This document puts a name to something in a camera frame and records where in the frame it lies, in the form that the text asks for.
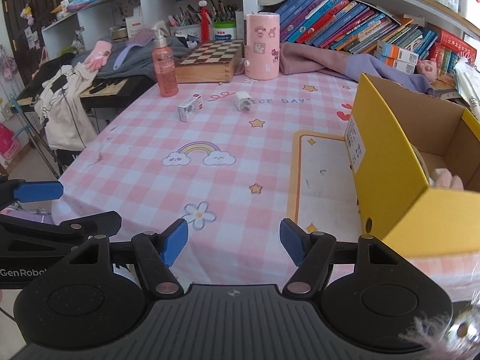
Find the small white red box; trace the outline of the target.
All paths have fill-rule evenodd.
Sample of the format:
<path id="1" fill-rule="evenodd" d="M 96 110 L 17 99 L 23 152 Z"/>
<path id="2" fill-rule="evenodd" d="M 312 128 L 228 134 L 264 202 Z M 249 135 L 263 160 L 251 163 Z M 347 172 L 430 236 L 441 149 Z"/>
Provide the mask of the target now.
<path id="1" fill-rule="evenodd" d="M 178 117 L 181 122 L 187 123 L 203 109 L 203 99 L 201 94 L 193 94 L 180 105 L 177 106 Z"/>

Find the white charger plug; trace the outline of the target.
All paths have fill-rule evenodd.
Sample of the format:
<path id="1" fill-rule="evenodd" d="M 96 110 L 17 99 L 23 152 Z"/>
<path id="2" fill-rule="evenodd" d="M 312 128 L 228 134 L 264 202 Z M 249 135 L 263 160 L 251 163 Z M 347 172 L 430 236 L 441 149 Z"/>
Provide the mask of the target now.
<path id="1" fill-rule="evenodd" d="M 253 101 L 246 91 L 238 91 L 234 95 L 233 103 L 239 111 L 250 111 Z"/>

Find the yellow tape roll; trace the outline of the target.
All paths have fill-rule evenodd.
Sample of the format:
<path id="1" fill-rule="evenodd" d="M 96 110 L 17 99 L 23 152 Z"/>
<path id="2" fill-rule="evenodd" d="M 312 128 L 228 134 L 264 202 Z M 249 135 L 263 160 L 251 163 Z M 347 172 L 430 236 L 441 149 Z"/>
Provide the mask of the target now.
<path id="1" fill-rule="evenodd" d="M 421 169 L 422 169 L 422 172 L 424 173 L 425 175 L 425 178 L 428 180 L 429 182 L 429 186 L 434 186 L 435 184 L 435 181 L 434 179 L 431 177 L 430 173 L 429 173 L 429 170 L 428 170 L 428 167 L 425 163 L 425 160 L 424 158 L 422 157 L 420 151 L 414 146 L 414 145 L 411 145 L 412 147 L 412 150 L 416 156 L 416 159 L 417 161 L 419 162 L 420 166 L 421 166 Z"/>

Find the white tote bag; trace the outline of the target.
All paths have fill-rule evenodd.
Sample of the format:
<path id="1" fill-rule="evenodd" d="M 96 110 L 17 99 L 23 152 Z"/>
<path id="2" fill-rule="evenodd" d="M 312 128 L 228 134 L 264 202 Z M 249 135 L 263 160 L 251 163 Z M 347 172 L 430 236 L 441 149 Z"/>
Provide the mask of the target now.
<path id="1" fill-rule="evenodd" d="M 42 84 L 34 110 L 52 150 L 82 151 L 96 139 L 96 130 L 80 100 L 96 75 L 83 63 L 64 65 Z"/>

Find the pink checked tablecloth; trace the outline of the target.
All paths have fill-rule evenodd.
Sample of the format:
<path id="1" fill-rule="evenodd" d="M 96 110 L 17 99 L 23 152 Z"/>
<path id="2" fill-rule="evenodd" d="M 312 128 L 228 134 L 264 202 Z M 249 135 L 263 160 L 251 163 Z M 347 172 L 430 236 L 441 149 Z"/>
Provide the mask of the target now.
<path id="1" fill-rule="evenodd" d="M 123 111 L 61 177 L 55 222 L 103 211 L 122 219 L 117 239 L 185 219 L 189 240 L 174 264 L 205 284 L 284 284 L 294 265 L 279 225 L 345 242 L 363 233 L 345 132 L 359 83 L 318 72 L 257 82 L 156 88 Z M 239 111 L 236 92 L 253 104 Z M 187 123 L 177 106 L 202 95 Z M 408 258 L 453 299 L 479 289 L 477 252 Z"/>

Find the yellow cardboard box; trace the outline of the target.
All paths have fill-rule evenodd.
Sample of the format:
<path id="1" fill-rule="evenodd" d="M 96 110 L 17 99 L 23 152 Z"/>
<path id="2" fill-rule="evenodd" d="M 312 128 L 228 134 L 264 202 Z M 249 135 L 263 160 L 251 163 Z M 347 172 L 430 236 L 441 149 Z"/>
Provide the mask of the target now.
<path id="1" fill-rule="evenodd" d="M 479 121 L 465 107 L 363 74 L 345 132 L 364 234 L 413 258 L 479 251 Z M 429 186 L 459 176 L 464 189 Z"/>

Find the pink glove on clothes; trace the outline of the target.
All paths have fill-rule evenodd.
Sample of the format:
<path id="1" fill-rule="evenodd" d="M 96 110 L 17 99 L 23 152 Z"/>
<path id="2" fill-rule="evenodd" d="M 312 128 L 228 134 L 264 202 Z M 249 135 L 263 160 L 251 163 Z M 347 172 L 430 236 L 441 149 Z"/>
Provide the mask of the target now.
<path id="1" fill-rule="evenodd" d="M 107 63 L 112 51 L 112 43 L 108 41 L 97 41 L 94 49 L 84 61 L 85 67 L 90 72 L 97 72 Z"/>

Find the grey folded clothes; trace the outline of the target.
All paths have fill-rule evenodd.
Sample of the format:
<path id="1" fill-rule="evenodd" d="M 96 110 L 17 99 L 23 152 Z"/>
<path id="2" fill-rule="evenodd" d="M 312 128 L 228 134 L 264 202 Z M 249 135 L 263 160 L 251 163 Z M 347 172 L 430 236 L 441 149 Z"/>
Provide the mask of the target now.
<path id="1" fill-rule="evenodd" d="M 181 43 L 176 37 L 166 38 L 168 47 L 172 50 L 173 57 L 180 59 L 190 51 L 183 43 Z M 152 59 L 152 52 L 154 50 L 154 42 L 149 42 L 144 47 L 135 46 L 128 52 L 126 59 L 121 66 L 114 70 L 113 66 L 116 58 L 120 55 L 120 52 L 127 46 L 127 41 L 117 41 L 113 43 L 111 54 L 109 55 L 106 65 L 103 66 L 97 73 L 98 79 L 114 79 L 114 78 L 126 78 L 146 76 L 156 82 L 155 67 Z M 90 50 L 76 55 L 72 60 L 72 66 L 76 66 L 78 63 L 83 63 Z"/>

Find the purple hairbrush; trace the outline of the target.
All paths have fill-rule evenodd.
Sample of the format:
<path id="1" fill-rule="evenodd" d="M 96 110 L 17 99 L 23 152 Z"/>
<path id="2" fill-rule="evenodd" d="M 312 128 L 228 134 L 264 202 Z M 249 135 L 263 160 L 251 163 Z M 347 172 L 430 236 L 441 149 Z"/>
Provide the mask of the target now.
<path id="1" fill-rule="evenodd" d="M 134 47 L 144 47 L 154 37 L 154 31 L 149 28 L 140 29 L 132 38 L 127 42 L 127 45 L 122 49 L 115 59 L 113 70 L 116 71 L 120 68 L 124 60 L 127 58 L 128 53 Z"/>

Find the pink purple sweater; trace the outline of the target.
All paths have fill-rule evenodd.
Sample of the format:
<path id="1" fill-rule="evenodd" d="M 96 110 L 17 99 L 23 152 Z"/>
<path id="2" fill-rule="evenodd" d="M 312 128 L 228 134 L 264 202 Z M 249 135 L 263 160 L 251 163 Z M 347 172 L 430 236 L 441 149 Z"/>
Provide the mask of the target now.
<path id="1" fill-rule="evenodd" d="M 394 81 L 414 92 L 434 94 L 433 86 L 424 76 L 400 72 L 369 54 L 348 55 L 331 49 L 284 42 L 280 45 L 279 63 L 281 73 L 286 76 L 320 72 L 359 83 L 365 73 Z"/>

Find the white orange medicine boxes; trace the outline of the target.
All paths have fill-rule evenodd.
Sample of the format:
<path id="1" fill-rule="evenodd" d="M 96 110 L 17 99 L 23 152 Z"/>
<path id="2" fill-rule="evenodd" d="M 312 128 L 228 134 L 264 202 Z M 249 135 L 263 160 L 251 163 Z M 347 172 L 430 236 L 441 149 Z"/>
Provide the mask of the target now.
<path id="1" fill-rule="evenodd" d="M 385 41 L 379 41 L 373 53 L 374 57 L 386 65 L 404 72 L 414 74 L 418 62 L 418 54 Z"/>

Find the pink sticker canister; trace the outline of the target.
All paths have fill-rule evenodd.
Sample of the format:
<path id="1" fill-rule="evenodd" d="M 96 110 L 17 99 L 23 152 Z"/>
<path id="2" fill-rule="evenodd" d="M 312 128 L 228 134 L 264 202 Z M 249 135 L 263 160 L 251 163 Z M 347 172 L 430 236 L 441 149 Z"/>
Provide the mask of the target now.
<path id="1" fill-rule="evenodd" d="M 244 69 L 248 78 L 272 80 L 279 75 L 280 16 L 259 12 L 246 16 Z"/>

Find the row of leaning books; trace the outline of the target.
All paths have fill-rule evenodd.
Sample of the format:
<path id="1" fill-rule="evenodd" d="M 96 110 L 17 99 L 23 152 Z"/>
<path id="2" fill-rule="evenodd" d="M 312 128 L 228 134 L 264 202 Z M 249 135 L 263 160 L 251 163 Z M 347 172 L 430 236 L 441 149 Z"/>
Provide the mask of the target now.
<path id="1" fill-rule="evenodd" d="M 353 55 L 378 51 L 389 44 L 426 59 L 438 34 L 400 20 L 391 13 L 359 0 L 286 0 L 280 16 L 280 41 L 304 44 Z"/>

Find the white green jar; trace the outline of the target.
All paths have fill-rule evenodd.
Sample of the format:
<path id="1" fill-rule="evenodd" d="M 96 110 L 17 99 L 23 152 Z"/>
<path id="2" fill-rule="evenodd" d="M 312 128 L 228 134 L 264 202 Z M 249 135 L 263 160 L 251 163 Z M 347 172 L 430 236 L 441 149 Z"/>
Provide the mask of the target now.
<path id="1" fill-rule="evenodd" d="M 237 26 L 234 20 L 214 22 L 212 25 L 214 41 L 232 41 L 237 38 Z"/>

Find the pen holder with pens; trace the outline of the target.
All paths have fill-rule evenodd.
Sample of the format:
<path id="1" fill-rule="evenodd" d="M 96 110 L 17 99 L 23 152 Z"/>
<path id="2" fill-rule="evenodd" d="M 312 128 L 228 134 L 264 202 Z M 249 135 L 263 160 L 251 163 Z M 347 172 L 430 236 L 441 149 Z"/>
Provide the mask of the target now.
<path id="1" fill-rule="evenodd" d="M 199 8 L 200 0 L 193 0 L 191 3 L 180 5 L 176 13 L 168 16 L 170 34 L 178 38 L 193 38 L 194 41 L 201 40 L 201 15 Z M 213 40 L 212 25 L 214 22 L 234 20 L 237 26 L 237 38 L 239 38 L 238 18 L 241 11 L 235 3 L 227 3 L 225 0 L 206 0 L 208 2 L 208 14 L 210 16 L 210 39 Z"/>

